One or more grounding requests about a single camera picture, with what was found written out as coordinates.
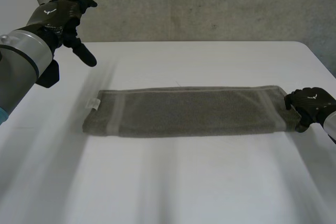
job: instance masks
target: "gray towel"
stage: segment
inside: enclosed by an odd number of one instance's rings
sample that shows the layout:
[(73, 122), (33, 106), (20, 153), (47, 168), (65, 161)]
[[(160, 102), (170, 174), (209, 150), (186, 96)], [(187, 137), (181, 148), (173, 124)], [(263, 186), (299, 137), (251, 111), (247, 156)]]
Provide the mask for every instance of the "gray towel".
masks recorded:
[(101, 90), (83, 131), (92, 135), (172, 137), (293, 131), (284, 90), (264, 87), (173, 87)]

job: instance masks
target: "white table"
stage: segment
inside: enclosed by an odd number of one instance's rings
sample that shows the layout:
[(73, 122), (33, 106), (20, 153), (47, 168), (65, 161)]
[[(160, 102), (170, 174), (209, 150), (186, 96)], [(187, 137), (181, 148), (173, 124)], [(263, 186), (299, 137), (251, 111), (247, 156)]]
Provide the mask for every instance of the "white table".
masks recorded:
[(81, 132), (100, 89), (279, 85), (336, 79), (298, 42), (87, 43), (61, 48), (60, 82), (35, 86), (0, 127), (0, 223), (332, 223), (336, 146), (307, 132), (132, 139)]

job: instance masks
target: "robotic hand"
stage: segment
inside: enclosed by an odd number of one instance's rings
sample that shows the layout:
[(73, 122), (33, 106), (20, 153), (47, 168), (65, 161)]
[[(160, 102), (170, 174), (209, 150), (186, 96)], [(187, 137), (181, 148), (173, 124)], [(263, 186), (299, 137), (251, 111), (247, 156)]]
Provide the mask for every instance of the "robotic hand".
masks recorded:
[(93, 0), (51, 0), (41, 4), (27, 26), (0, 36), (0, 124), (8, 119), (34, 83), (50, 88), (59, 81), (54, 52), (61, 45), (85, 64), (97, 64), (77, 38), (76, 27)]
[(286, 109), (291, 107), (301, 115), (297, 132), (319, 123), (336, 144), (336, 100), (322, 88), (304, 88), (285, 96)]

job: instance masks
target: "black robotic glove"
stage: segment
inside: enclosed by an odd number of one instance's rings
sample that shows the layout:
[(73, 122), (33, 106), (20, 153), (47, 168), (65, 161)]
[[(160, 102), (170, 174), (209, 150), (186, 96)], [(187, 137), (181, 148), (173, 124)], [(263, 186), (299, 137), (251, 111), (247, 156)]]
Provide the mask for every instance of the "black robotic glove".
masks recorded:
[(285, 96), (286, 109), (294, 109), (301, 115), (301, 120), (296, 126), (297, 132), (306, 131), (312, 123), (324, 121), (336, 111), (336, 100), (322, 88), (297, 89)]
[[(51, 0), (41, 4), (32, 14), (27, 26), (19, 30), (29, 31), (43, 39), (52, 55), (56, 48), (64, 45), (72, 48), (74, 54), (86, 65), (94, 67), (97, 61), (80, 38), (77, 38), (76, 27), (87, 8), (96, 6), (97, 3), (93, 0)], [(36, 83), (49, 88), (58, 80), (58, 63), (52, 60)]]

